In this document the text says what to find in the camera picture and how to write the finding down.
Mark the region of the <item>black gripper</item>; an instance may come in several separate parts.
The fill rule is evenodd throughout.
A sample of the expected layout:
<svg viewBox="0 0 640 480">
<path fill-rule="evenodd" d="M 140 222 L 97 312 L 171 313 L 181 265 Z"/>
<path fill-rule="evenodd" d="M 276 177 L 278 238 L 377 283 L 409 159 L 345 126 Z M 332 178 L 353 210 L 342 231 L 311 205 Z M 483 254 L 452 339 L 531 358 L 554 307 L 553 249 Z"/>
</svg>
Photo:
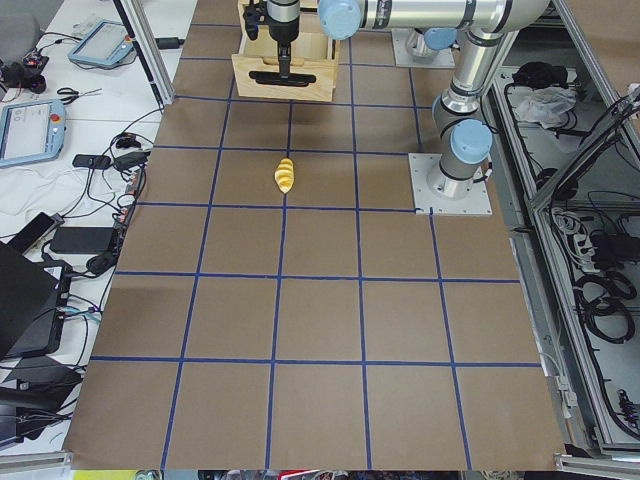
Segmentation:
<svg viewBox="0 0 640 480">
<path fill-rule="evenodd" d="M 290 77 L 291 43 L 299 35 L 299 0 L 267 0 L 266 20 L 269 34 L 277 44 L 279 77 Z"/>
<path fill-rule="evenodd" d="M 260 26 L 265 23 L 264 18 L 265 3 L 262 0 L 250 0 L 242 14 L 244 30 L 250 40 L 258 38 Z"/>
</svg>

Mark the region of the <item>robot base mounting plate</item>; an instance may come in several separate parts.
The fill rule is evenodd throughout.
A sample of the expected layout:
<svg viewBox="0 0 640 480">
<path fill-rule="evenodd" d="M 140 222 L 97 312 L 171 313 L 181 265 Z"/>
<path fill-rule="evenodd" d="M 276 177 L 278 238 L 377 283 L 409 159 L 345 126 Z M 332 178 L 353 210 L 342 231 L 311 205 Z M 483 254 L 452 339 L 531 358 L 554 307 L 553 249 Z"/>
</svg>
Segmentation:
<svg viewBox="0 0 640 480">
<path fill-rule="evenodd" d="M 491 216 L 484 172 L 476 168 L 467 180 L 453 180 L 440 169 L 441 154 L 410 153 L 414 211 L 418 215 Z"/>
</svg>

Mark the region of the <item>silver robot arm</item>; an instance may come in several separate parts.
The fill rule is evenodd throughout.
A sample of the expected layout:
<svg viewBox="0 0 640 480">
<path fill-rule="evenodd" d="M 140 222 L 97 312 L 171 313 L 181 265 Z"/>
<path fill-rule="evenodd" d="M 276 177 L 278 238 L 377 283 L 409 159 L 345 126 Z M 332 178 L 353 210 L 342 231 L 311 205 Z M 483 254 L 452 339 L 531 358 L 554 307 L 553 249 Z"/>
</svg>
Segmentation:
<svg viewBox="0 0 640 480">
<path fill-rule="evenodd" d="M 532 24 L 544 1 L 319 1 L 324 33 L 333 40 L 362 29 L 453 28 L 465 40 L 450 84 L 438 97 L 433 117 L 443 153 L 426 176 L 429 188 L 448 199 L 465 197 L 493 143 L 488 126 L 476 119 L 482 91 L 505 35 Z"/>
</svg>

